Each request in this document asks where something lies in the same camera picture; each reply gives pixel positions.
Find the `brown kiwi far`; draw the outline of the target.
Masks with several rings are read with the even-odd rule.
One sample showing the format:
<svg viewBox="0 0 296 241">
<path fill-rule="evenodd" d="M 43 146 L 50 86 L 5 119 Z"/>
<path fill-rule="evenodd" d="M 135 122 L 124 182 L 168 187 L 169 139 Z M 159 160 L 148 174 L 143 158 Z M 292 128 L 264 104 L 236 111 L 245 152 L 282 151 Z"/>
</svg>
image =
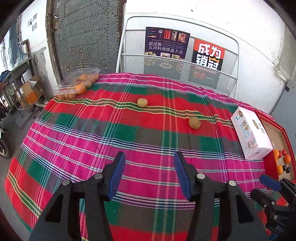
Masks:
<svg viewBox="0 0 296 241">
<path fill-rule="evenodd" d="M 145 98 L 139 98 L 137 100 L 137 105 L 140 107 L 140 108 L 145 108 L 147 105 L 148 105 L 148 100 L 145 99 Z"/>
</svg>

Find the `metal shelf cart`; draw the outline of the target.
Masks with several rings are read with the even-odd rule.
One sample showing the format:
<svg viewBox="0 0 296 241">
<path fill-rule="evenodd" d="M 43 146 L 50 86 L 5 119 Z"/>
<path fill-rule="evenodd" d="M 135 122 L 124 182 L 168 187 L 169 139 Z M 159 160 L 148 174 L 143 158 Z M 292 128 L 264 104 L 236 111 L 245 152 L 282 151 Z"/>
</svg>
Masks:
<svg viewBox="0 0 296 241">
<path fill-rule="evenodd" d="M 29 105 L 24 99 L 24 92 L 21 92 L 21 87 L 25 83 L 23 74 L 30 70 L 32 74 L 35 74 L 35 67 L 32 63 L 32 54 L 30 50 L 30 42 L 28 39 L 22 41 L 20 46 L 25 45 L 26 53 L 25 59 L 16 66 L 12 71 L 8 71 L 5 78 L 1 82 L 1 100 L 8 104 L 9 110 L 16 110 L 21 117 L 23 114 L 21 110 L 27 111 L 31 116 L 33 116 L 32 110 L 34 105 Z"/>
</svg>

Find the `cardboard box on floor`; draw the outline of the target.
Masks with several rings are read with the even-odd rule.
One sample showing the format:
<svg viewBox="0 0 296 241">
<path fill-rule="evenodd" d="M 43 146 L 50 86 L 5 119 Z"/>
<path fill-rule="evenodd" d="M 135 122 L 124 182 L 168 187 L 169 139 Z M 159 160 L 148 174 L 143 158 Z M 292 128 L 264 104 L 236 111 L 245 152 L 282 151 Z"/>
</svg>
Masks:
<svg viewBox="0 0 296 241">
<path fill-rule="evenodd" d="M 19 91 L 16 90 L 16 97 L 23 108 L 26 108 L 23 100 L 26 101 L 28 106 L 31 106 L 44 94 L 45 92 L 43 90 L 41 79 L 36 75 L 25 82 L 25 84 L 19 88 Z"/>
</svg>

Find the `brown kiwi near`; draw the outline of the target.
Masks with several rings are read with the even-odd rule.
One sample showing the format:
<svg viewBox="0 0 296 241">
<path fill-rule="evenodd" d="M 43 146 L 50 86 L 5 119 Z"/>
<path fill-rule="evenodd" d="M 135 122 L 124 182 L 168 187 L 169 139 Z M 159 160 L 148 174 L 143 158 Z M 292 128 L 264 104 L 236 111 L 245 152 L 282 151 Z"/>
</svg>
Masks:
<svg viewBox="0 0 296 241">
<path fill-rule="evenodd" d="M 197 118 L 197 117 L 191 117 L 190 119 L 189 119 L 189 126 L 192 128 L 192 129 L 194 129 L 194 130 L 197 130 L 197 129 L 199 129 L 200 128 L 200 126 L 201 126 L 201 122 L 200 122 L 200 120 Z"/>
</svg>

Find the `grey metal cabinet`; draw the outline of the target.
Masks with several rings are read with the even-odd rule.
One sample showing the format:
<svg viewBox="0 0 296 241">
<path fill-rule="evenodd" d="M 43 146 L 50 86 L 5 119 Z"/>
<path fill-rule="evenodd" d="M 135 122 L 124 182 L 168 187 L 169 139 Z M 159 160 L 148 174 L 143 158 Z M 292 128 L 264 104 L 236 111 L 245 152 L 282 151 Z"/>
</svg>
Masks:
<svg viewBox="0 0 296 241">
<path fill-rule="evenodd" d="M 281 125 L 290 140 L 295 153 L 296 146 L 296 85 L 294 80 L 289 80 L 277 102 L 271 116 Z"/>
</svg>

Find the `white metal mesh rack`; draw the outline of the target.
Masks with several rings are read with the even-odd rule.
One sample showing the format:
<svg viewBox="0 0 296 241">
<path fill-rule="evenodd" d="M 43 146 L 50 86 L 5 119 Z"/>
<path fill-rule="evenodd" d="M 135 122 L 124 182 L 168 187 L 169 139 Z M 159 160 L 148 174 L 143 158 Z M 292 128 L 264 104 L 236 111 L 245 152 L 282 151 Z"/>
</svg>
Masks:
<svg viewBox="0 0 296 241">
<path fill-rule="evenodd" d="M 194 20 L 129 16 L 116 72 L 157 75 L 235 97 L 239 44 L 224 31 Z"/>
</svg>

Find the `pink tissue pack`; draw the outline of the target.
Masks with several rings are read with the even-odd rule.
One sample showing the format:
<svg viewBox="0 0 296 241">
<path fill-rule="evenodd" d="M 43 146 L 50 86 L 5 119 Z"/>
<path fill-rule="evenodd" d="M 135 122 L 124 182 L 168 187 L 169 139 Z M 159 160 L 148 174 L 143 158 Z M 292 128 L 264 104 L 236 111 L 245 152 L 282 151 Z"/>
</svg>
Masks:
<svg viewBox="0 0 296 241">
<path fill-rule="evenodd" d="M 261 160 L 273 150 L 268 134 L 255 112 L 238 107 L 230 120 L 246 160 Z"/>
</svg>

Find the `orange in box far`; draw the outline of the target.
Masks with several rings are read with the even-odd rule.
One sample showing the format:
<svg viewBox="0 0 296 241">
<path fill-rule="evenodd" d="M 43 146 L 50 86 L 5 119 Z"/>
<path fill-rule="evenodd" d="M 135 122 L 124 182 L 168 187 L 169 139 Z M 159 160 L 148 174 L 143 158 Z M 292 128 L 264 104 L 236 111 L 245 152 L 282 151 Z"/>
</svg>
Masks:
<svg viewBox="0 0 296 241">
<path fill-rule="evenodd" d="M 289 154 L 286 154 L 284 157 L 284 162 L 285 164 L 289 164 L 291 162 L 291 157 Z"/>
</svg>

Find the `clear plastic fruit container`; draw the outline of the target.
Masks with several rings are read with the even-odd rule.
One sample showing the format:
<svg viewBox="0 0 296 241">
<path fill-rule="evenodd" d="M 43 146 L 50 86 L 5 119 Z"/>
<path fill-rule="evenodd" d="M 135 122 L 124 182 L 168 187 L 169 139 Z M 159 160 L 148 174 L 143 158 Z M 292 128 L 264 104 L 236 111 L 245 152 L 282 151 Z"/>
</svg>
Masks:
<svg viewBox="0 0 296 241">
<path fill-rule="evenodd" d="M 97 67 L 74 70 L 54 88 L 54 96 L 60 100 L 76 98 L 99 80 L 99 73 Z"/>
</svg>

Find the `purple cookbook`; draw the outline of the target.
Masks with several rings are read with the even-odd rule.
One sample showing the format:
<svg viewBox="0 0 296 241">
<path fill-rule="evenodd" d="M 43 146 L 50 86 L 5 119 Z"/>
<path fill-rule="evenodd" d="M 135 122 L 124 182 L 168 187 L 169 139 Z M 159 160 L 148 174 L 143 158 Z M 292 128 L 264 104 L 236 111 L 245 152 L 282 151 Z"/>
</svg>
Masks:
<svg viewBox="0 0 296 241">
<path fill-rule="evenodd" d="M 145 55 L 184 60 L 190 34 L 167 28 L 146 27 Z"/>
</svg>

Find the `orange under gripper right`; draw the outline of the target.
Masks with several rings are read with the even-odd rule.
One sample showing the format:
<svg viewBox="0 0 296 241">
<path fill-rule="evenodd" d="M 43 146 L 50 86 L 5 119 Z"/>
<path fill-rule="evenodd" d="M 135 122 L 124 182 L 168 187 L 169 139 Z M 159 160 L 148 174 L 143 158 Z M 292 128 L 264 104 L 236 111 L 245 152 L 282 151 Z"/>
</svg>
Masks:
<svg viewBox="0 0 296 241">
<path fill-rule="evenodd" d="M 281 166 L 281 165 L 277 166 L 277 173 L 279 176 L 283 173 L 283 166 Z"/>
</svg>

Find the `red cardboard box tray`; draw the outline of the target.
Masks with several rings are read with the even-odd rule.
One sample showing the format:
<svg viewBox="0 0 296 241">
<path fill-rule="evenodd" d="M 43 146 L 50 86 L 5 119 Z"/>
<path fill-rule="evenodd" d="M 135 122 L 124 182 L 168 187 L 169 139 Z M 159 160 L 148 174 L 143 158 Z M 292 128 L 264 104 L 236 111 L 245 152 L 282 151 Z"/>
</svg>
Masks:
<svg viewBox="0 0 296 241">
<path fill-rule="evenodd" d="M 274 179 L 282 179 L 285 177 L 292 181 L 292 183 L 295 183 L 295 156 L 285 129 L 260 111 L 256 110 L 255 113 L 267 132 L 273 150 L 282 151 L 285 149 L 286 153 L 290 155 L 290 162 L 287 163 L 287 167 L 289 167 L 291 171 L 289 173 L 283 171 L 281 175 L 279 175 L 277 166 L 285 165 L 285 158 L 281 157 L 276 161 L 273 151 L 267 154 L 263 158 L 266 175 Z"/>
</svg>

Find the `orange under gripper left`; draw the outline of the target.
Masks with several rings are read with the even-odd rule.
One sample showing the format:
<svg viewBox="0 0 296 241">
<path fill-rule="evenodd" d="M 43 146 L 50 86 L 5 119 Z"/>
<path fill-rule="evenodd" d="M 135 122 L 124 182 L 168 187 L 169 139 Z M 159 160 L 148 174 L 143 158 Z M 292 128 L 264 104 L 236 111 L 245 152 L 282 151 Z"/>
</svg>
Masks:
<svg viewBox="0 0 296 241">
<path fill-rule="evenodd" d="M 274 157 L 275 157 L 276 159 L 278 159 L 278 158 L 279 158 L 279 155 L 280 155 L 280 152 L 279 152 L 279 150 L 277 150 L 277 149 L 273 149 L 273 154 L 274 154 Z"/>
</svg>

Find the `brown kiwi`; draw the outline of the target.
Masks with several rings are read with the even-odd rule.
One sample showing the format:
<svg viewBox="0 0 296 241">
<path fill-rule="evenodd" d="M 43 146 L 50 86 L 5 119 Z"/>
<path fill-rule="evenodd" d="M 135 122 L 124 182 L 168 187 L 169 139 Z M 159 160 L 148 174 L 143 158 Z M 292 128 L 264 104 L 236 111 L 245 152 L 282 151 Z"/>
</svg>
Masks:
<svg viewBox="0 0 296 241">
<path fill-rule="evenodd" d="M 140 108 L 145 108 L 147 105 L 148 105 L 148 100 L 145 99 L 145 98 L 139 98 L 137 100 L 137 105 L 140 107 Z"/>
<path fill-rule="evenodd" d="M 190 119 L 189 119 L 189 126 L 192 128 L 192 129 L 194 129 L 194 130 L 197 130 L 197 129 L 199 129 L 200 128 L 200 126 L 201 126 L 201 122 L 200 122 L 200 120 L 197 118 L 197 117 L 191 117 Z"/>
</svg>

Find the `orange under gripper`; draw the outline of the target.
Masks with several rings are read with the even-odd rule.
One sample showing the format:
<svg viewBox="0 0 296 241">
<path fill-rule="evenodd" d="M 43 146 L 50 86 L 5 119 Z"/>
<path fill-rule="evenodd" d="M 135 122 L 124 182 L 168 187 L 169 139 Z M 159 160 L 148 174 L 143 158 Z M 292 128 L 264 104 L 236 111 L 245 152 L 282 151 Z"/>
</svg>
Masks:
<svg viewBox="0 0 296 241">
<path fill-rule="evenodd" d="M 279 150 L 277 150 L 277 149 L 273 149 L 273 154 L 274 154 L 274 157 L 275 157 L 276 159 L 278 159 L 278 158 L 279 158 L 279 155 L 280 155 L 280 152 L 279 152 Z"/>
<path fill-rule="evenodd" d="M 277 166 L 277 173 L 279 176 L 283 173 L 283 166 L 281 166 L 281 165 Z"/>
</svg>

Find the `red black poster book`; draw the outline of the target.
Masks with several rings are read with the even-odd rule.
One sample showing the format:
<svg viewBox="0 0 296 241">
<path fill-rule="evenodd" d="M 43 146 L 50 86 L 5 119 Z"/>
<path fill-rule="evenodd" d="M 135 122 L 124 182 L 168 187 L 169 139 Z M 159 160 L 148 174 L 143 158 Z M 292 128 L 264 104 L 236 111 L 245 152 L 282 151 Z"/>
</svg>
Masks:
<svg viewBox="0 0 296 241">
<path fill-rule="evenodd" d="M 221 71 L 225 49 L 204 40 L 195 39 L 192 62 L 203 67 Z"/>
</svg>

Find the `plaid tablecloth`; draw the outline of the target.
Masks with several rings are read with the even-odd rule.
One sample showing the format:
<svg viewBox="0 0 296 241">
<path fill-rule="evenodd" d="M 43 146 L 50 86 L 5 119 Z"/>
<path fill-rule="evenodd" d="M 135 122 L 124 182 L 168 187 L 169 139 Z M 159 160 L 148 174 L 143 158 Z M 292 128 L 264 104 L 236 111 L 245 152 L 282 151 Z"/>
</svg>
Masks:
<svg viewBox="0 0 296 241">
<path fill-rule="evenodd" d="M 139 98 L 148 100 L 145 108 Z M 194 204 L 174 168 L 181 151 L 197 171 L 234 180 L 249 194 L 264 189 L 261 160 L 247 161 L 230 120 L 249 104 L 177 81 L 129 73 L 101 75 L 75 99 L 53 98 L 13 157 L 5 193 L 28 230 L 63 180 L 79 182 L 126 156 L 117 194 L 106 212 L 115 240 L 184 240 Z M 194 130 L 189 119 L 197 117 Z"/>
</svg>

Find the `studded metal door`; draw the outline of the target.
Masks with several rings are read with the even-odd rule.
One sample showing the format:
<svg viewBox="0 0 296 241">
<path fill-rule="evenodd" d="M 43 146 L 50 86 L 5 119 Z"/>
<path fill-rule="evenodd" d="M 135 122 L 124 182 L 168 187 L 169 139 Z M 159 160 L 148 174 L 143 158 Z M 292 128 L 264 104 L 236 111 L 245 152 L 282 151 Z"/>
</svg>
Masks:
<svg viewBox="0 0 296 241">
<path fill-rule="evenodd" d="M 125 1 L 47 1 L 46 32 L 58 82 L 82 68 L 114 73 Z"/>
</svg>

